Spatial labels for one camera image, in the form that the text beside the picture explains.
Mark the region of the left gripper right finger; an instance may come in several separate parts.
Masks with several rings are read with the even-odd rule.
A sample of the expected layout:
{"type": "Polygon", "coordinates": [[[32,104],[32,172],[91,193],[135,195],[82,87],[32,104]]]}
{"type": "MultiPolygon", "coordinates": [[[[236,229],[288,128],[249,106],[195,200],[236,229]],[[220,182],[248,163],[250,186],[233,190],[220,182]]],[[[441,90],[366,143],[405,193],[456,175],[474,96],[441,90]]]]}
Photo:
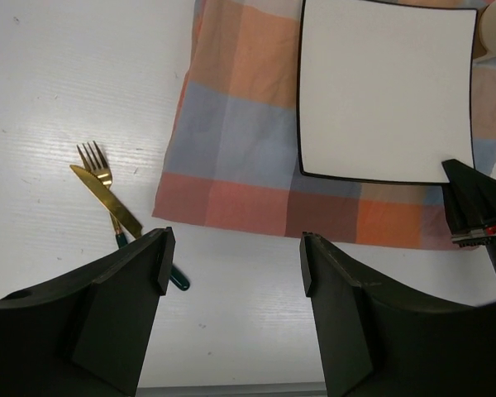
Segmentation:
{"type": "Polygon", "coordinates": [[[496,302],[423,293],[315,233],[300,257],[328,395],[496,396],[496,302]]]}

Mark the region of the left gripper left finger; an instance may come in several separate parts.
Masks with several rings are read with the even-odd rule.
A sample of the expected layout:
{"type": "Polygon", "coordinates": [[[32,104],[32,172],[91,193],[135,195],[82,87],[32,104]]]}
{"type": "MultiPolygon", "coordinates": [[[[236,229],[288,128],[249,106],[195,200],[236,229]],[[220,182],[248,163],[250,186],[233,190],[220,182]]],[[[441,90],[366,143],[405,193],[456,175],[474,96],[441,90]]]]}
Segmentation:
{"type": "Polygon", "coordinates": [[[133,396],[175,238],[155,229],[0,299],[0,396],[133,396]]]}

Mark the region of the square white plate black rim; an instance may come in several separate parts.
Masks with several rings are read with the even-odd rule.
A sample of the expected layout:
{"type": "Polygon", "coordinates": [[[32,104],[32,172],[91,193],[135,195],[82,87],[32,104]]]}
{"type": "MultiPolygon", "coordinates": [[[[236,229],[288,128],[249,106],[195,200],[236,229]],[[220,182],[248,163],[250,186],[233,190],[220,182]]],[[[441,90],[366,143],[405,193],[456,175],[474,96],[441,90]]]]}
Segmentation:
{"type": "Polygon", "coordinates": [[[443,184],[475,163],[473,8],[306,1],[297,128],[304,175],[443,184]]]}

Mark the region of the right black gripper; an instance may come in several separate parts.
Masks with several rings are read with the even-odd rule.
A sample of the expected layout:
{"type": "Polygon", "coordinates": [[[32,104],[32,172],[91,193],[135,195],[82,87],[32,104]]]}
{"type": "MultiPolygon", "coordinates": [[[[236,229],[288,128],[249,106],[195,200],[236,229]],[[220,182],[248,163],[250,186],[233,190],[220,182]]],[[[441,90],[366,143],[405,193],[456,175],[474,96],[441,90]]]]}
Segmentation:
{"type": "Polygon", "coordinates": [[[458,160],[442,162],[448,179],[441,186],[452,242],[484,246],[496,274],[496,179],[458,160]]]}

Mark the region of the checkered orange blue cloth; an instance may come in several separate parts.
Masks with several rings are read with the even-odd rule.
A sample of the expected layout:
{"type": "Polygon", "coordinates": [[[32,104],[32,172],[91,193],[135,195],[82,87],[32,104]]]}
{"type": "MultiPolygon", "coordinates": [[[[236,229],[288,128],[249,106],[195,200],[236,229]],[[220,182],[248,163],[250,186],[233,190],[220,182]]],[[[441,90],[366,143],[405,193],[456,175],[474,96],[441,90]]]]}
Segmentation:
{"type": "MultiPolygon", "coordinates": [[[[300,22],[306,1],[198,1],[191,63],[153,214],[205,227],[332,242],[451,250],[443,184],[304,175],[298,156],[300,22]]],[[[490,1],[386,3],[473,8],[490,1]]],[[[472,50],[475,163],[496,163],[496,58],[472,50]]]]}

